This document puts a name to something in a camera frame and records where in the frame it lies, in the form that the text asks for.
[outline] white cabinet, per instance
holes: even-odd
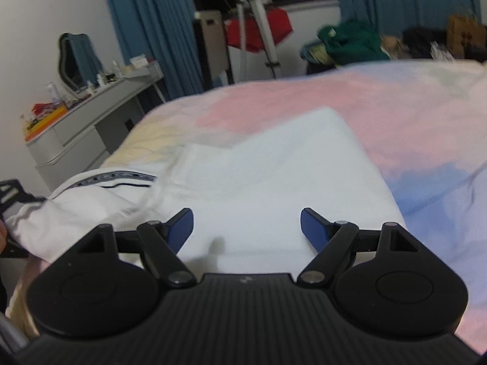
[[[27,142],[49,189],[75,174],[98,168],[123,142],[130,126],[142,119],[136,96],[162,78],[157,62],[135,70],[130,78],[101,89]]]

